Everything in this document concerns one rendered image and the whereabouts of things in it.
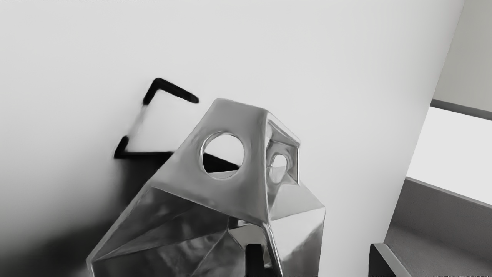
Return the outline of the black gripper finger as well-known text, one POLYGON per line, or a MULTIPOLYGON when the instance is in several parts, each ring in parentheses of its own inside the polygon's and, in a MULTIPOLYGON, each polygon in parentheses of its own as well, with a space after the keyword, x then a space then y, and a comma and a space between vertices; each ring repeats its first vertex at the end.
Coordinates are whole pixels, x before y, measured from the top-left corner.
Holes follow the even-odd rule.
POLYGON ((266 277, 262 244, 246 246, 246 277, 266 277))

